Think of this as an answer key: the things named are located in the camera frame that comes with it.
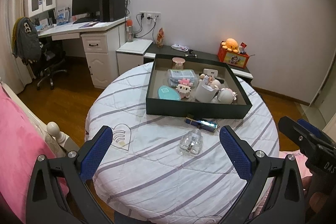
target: human hand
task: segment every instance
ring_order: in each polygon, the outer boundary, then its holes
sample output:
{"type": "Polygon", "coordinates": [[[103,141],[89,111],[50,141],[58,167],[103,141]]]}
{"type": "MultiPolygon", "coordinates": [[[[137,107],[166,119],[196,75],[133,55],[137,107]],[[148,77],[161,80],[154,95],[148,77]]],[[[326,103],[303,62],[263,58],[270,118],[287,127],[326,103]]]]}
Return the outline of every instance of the human hand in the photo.
{"type": "MultiPolygon", "coordinates": [[[[302,179],[303,188],[305,190],[309,189],[309,186],[310,186],[310,183],[311,183],[311,178],[312,178],[312,176],[304,177],[302,179]]],[[[309,200],[309,205],[315,213],[318,213],[322,209],[322,207],[325,204],[325,202],[327,201],[327,199],[328,199],[328,196],[326,194],[314,193],[309,200]]]]}

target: teal oval case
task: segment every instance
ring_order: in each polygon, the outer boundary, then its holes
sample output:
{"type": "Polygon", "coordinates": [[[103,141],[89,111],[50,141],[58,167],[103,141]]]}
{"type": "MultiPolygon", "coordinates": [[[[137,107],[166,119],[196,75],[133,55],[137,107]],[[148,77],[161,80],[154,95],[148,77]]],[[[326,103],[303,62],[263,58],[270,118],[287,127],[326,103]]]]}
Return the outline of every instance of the teal oval case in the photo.
{"type": "Polygon", "coordinates": [[[162,85],[161,87],[159,87],[159,90],[157,91],[157,95],[159,99],[163,99],[163,100],[174,100],[174,101],[181,100],[179,93],[176,90],[166,85],[162,85]]]}

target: hello kitty block figure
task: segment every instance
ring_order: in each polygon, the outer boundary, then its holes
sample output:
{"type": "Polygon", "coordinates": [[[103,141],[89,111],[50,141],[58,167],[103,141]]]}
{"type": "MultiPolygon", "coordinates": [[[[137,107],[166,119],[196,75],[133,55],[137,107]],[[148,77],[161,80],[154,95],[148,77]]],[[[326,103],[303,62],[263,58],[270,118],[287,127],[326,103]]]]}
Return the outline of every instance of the hello kitty block figure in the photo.
{"type": "Polygon", "coordinates": [[[179,80],[178,83],[181,85],[193,86],[193,83],[190,82],[190,79],[186,79],[186,78],[179,80]]]}
{"type": "Polygon", "coordinates": [[[183,99],[184,97],[189,98],[190,96],[190,87],[187,85],[178,84],[176,87],[176,91],[179,93],[181,99],[183,99]]]}

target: white bed post knob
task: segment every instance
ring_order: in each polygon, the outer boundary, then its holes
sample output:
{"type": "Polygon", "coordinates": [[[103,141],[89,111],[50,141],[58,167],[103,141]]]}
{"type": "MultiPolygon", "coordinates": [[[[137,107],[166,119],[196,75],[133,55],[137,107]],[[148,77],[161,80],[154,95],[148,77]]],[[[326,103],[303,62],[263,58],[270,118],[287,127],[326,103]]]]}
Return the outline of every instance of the white bed post knob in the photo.
{"type": "Polygon", "coordinates": [[[59,127],[55,122],[49,122],[47,124],[47,132],[49,135],[55,137],[58,144],[62,144],[66,141],[66,135],[59,130],[59,127]]]}

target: black monitor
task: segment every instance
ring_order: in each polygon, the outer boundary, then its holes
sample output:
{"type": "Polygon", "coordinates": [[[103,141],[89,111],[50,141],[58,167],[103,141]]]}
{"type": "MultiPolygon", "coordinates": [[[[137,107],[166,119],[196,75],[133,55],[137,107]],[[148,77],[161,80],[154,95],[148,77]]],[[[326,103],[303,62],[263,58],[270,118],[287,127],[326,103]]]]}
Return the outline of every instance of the black monitor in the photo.
{"type": "Polygon", "coordinates": [[[99,18],[99,0],[72,0],[72,15],[89,13],[90,19],[99,18]]]}

